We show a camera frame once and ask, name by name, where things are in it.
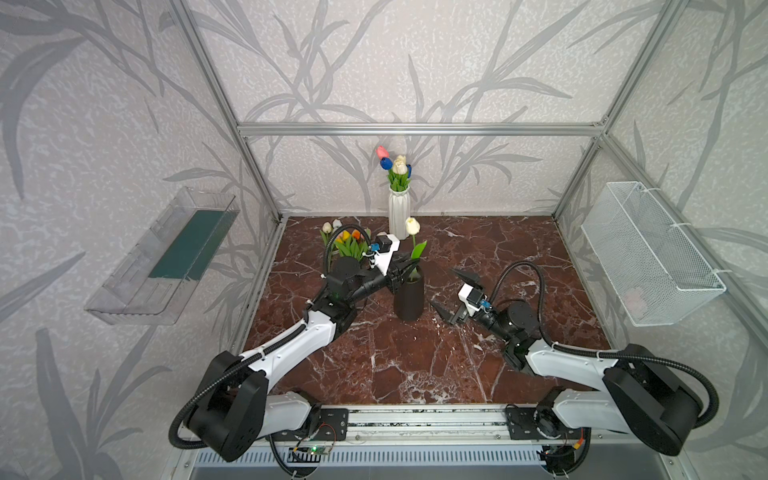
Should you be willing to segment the black cone vase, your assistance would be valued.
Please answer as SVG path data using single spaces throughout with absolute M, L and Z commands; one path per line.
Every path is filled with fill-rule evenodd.
M 417 266 L 394 296 L 394 312 L 404 322 L 417 321 L 424 311 L 425 279 Z

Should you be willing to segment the white ribbed vase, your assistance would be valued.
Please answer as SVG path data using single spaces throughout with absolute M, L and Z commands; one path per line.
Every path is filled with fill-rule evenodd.
M 399 240 L 404 240 L 409 236 L 406 228 L 406 222 L 411 213 L 409 190 L 409 187 L 403 191 L 389 190 L 389 233 L 395 235 Z

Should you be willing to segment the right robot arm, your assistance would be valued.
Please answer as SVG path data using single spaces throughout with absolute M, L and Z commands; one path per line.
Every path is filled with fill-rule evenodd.
M 593 350 L 556 342 L 545 331 L 542 313 L 546 282 L 538 280 L 537 304 L 513 299 L 496 304 L 501 287 L 487 293 L 480 278 L 457 270 L 462 281 L 460 306 L 452 312 L 431 303 L 449 325 L 472 320 L 502 340 L 502 357 L 515 371 L 577 384 L 554 387 L 533 407 L 506 410 L 512 435 L 562 439 L 589 430 L 631 434 L 652 450 L 678 455 L 692 430 L 705 426 L 719 411 L 713 383 L 696 369 L 654 355 L 638 344 L 621 350 Z

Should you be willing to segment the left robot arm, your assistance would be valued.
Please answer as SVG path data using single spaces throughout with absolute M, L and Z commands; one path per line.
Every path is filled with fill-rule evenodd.
M 295 392 L 275 395 L 275 385 L 346 332 L 358 301 L 383 288 L 397 291 L 418 264 L 395 256 L 386 269 L 364 270 L 351 260 L 325 274 L 292 327 L 259 347 L 239 355 L 223 351 L 210 362 L 195 394 L 171 421 L 169 443 L 180 450 L 210 448 L 231 462 L 259 439 L 309 427 L 314 404 Z

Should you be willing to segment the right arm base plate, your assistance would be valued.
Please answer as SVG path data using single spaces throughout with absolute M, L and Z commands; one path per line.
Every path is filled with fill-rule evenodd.
M 550 407 L 508 404 L 504 409 L 504 417 L 511 440 L 568 443 L 581 438 L 581 431 L 567 427 Z

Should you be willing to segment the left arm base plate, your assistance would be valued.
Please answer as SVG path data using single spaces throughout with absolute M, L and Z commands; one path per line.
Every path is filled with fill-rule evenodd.
M 349 427 L 350 411 L 346 408 L 326 408 L 311 410 L 308 418 L 293 435 L 297 439 L 321 441 L 345 440 Z

